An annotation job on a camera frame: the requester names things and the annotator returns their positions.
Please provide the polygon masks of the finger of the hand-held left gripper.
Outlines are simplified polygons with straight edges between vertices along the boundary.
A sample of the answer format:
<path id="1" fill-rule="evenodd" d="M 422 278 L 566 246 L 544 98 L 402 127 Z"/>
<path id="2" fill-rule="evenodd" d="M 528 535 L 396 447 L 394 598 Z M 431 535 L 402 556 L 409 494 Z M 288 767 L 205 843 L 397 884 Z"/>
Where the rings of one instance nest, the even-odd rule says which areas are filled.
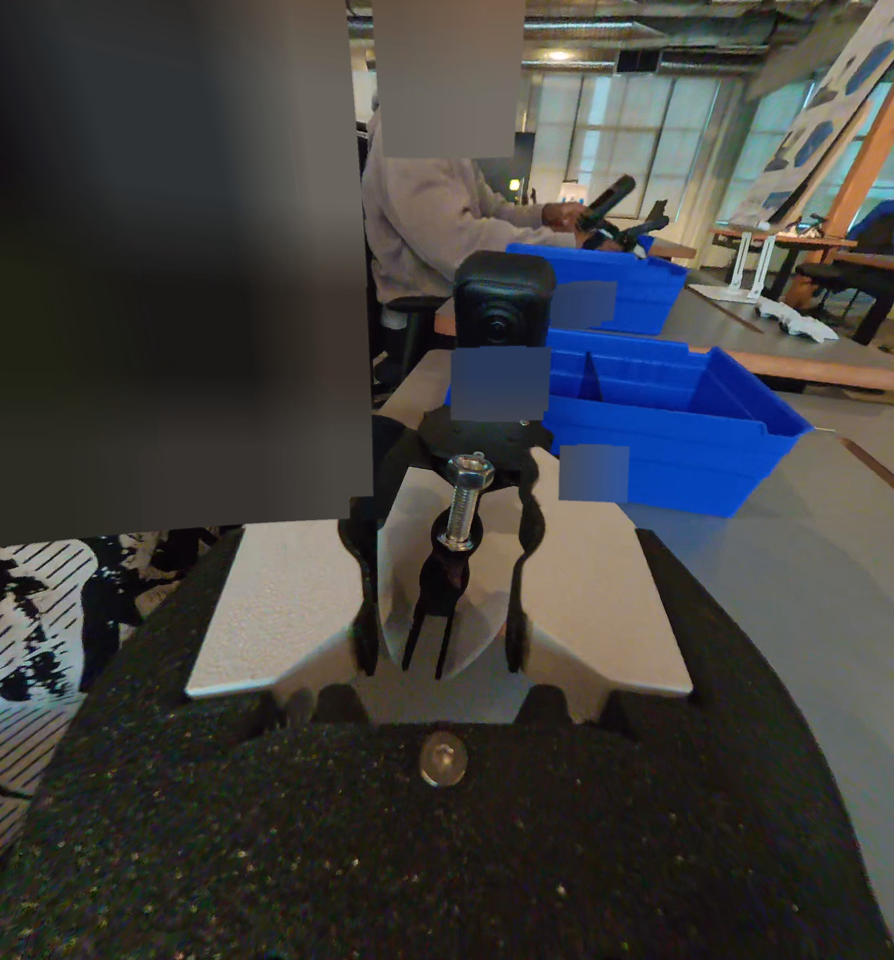
<path id="1" fill-rule="evenodd" d="M 484 494 L 478 503 L 480 545 L 469 561 L 469 582 L 457 602 L 442 680 L 457 676 L 475 661 L 504 627 L 513 569 L 522 556 L 523 505 L 515 486 Z"/>
<path id="2" fill-rule="evenodd" d="M 436 472 L 410 466 L 378 532 L 378 602 L 391 660 L 402 663 L 419 577 L 431 552 L 434 523 L 451 505 L 451 486 Z"/>

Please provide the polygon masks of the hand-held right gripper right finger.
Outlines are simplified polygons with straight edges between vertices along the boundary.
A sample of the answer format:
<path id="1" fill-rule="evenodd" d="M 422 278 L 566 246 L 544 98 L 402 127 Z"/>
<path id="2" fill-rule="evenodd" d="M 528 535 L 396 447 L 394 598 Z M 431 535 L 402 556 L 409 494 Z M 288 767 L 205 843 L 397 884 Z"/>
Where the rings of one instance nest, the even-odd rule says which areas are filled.
<path id="1" fill-rule="evenodd" d="M 560 467 L 541 448 L 524 462 L 508 669 L 567 697 L 688 696 L 693 681 L 634 524 L 612 503 L 561 499 Z"/>

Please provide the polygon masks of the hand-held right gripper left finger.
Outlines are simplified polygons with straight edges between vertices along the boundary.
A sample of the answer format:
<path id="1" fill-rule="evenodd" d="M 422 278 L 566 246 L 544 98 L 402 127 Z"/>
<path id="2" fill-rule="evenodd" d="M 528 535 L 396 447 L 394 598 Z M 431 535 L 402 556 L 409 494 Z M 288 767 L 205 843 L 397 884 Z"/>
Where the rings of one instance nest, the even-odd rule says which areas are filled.
<path id="1" fill-rule="evenodd" d="M 380 654 L 369 567 L 347 522 L 248 524 L 186 694 L 266 693 L 315 702 L 326 687 L 374 674 Z"/>

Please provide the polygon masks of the steel hex nut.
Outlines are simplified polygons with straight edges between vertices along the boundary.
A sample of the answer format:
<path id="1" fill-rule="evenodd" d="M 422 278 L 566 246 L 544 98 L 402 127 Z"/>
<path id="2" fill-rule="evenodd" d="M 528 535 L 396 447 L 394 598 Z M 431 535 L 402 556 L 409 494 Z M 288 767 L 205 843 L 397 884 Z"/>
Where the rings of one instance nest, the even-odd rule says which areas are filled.
<path id="1" fill-rule="evenodd" d="M 471 554 L 477 551 L 483 541 L 484 527 L 477 514 L 473 517 L 470 530 L 466 536 L 450 534 L 449 514 L 447 512 L 437 517 L 432 525 L 430 540 L 435 550 L 450 550 L 458 554 Z"/>

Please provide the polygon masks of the steel hex bolt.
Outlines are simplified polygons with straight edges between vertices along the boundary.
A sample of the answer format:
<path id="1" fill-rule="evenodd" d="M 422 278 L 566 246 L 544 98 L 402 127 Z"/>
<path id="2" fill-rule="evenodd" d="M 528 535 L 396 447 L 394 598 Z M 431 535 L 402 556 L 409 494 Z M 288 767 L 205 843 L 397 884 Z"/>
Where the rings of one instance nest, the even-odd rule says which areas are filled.
<path id="1" fill-rule="evenodd" d="M 480 496 L 493 484 L 495 469 L 481 451 L 455 455 L 448 466 L 453 471 L 449 530 L 453 536 L 465 537 L 477 515 Z"/>

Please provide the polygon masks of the blue divided plastic bin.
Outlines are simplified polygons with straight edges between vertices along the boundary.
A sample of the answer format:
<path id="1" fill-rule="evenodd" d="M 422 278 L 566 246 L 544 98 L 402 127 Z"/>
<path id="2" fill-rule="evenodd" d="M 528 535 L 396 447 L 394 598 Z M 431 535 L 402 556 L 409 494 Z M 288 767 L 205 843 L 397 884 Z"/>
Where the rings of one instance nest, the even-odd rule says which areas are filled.
<path id="1" fill-rule="evenodd" d="M 730 518 L 812 426 L 729 354 L 596 330 L 548 332 L 550 453 L 568 498 Z M 590 352 L 604 402 L 576 398 Z"/>

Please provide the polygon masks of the black office chair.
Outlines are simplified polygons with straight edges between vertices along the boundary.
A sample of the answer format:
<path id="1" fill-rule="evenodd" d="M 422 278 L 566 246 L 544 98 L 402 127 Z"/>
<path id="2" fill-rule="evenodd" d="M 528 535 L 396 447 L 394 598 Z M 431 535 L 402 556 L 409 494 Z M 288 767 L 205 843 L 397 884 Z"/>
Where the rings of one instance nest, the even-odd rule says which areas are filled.
<path id="1" fill-rule="evenodd" d="M 435 349 L 436 316 L 446 297 L 400 296 L 381 306 L 383 358 L 375 367 L 380 386 L 392 392 L 412 373 L 420 361 Z"/>

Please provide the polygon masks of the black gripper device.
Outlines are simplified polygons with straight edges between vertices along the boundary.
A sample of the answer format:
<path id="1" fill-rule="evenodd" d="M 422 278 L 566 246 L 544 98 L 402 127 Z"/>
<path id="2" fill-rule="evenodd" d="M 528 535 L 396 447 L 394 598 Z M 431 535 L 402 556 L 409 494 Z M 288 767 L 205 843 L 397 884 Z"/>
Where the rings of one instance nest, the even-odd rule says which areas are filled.
<path id="1" fill-rule="evenodd" d="M 575 220 L 576 233 L 589 234 L 605 222 L 608 213 L 620 204 L 636 188 L 635 179 L 624 174 L 607 187 L 597 198 L 590 201 Z"/>
<path id="2" fill-rule="evenodd" d="M 612 222 L 605 221 L 604 229 L 622 252 L 633 254 L 640 251 L 644 254 L 653 243 L 653 234 L 665 229 L 669 224 L 667 204 L 668 201 L 665 199 L 657 200 L 642 223 L 620 229 Z"/>

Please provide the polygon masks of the white desk stand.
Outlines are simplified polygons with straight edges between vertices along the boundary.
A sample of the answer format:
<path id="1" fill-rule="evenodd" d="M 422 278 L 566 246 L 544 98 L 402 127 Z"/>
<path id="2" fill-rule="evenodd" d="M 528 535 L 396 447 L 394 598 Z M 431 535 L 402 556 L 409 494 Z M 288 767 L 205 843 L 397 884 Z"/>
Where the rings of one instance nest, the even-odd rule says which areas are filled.
<path id="1" fill-rule="evenodd" d="M 717 285 L 694 282 L 690 284 L 690 289 L 694 293 L 717 303 L 756 305 L 761 294 L 765 291 L 766 275 L 773 257 L 776 236 L 780 233 L 780 227 L 770 226 L 766 222 L 761 222 L 756 227 L 730 224 L 714 229 L 713 235 L 716 238 L 730 238 L 738 241 L 734 251 L 729 283 Z M 745 264 L 754 243 L 760 244 L 760 252 L 752 282 L 749 286 L 743 286 Z"/>

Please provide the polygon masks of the white plastic parts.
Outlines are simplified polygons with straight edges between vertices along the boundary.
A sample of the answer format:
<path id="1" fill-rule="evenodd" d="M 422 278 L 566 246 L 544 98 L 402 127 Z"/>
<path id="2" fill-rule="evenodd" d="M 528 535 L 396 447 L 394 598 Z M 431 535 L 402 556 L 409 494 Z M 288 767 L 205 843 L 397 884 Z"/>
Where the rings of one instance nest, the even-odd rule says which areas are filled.
<path id="1" fill-rule="evenodd" d="M 775 320 L 781 330 L 789 336 L 810 340 L 817 344 L 838 340 L 837 332 L 823 321 L 801 314 L 785 303 L 778 303 L 760 296 L 756 301 L 756 309 L 761 317 Z"/>

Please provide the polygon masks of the wooden desk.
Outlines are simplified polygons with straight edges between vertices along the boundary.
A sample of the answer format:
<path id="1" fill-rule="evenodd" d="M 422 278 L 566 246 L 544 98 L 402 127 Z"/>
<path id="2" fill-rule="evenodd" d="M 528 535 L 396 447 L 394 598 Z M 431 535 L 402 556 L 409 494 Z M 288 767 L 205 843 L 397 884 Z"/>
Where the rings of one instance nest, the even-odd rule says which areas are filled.
<path id="1" fill-rule="evenodd" d="M 824 263 L 843 264 L 852 279 L 861 281 L 858 291 L 873 298 L 872 306 L 852 336 L 858 344 L 871 344 L 894 306 L 894 256 L 849 253 L 847 248 L 850 242 L 836 237 L 808 238 L 797 234 L 754 230 L 750 233 L 750 242 L 760 245 L 760 252 L 766 255 L 767 260 L 772 257 L 767 252 L 768 243 L 778 242 L 781 249 L 788 252 L 775 282 L 768 290 L 768 294 L 775 298 L 784 292 L 785 285 L 795 272 L 801 280 L 806 278 L 803 270 L 796 267 L 800 253 L 819 252 L 825 257 Z"/>

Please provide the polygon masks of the leaning poster board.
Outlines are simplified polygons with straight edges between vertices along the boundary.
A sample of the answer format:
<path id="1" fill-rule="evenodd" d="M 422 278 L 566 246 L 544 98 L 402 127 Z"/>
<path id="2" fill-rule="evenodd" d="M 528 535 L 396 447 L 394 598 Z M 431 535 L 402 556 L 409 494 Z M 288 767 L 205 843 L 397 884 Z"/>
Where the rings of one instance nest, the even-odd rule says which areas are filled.
<path id="1" fill-rule="evenodd" d="M 754 122 L 717 222 L 778 225 L 893 62 L 894 1 L 862 19 L 844 9 L 769 60 L 746 94 Z"/>

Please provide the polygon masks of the wooden post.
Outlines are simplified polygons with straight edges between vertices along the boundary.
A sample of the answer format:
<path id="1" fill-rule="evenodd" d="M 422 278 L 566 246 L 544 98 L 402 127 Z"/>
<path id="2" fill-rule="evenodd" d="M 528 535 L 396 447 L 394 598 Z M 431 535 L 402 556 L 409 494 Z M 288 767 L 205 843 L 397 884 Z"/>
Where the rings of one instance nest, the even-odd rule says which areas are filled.
<path id="1" fill-rule="evenodd" d="M 827 232 L 844 237 L 894 146 L 894 80 L 827 217 Z"/>

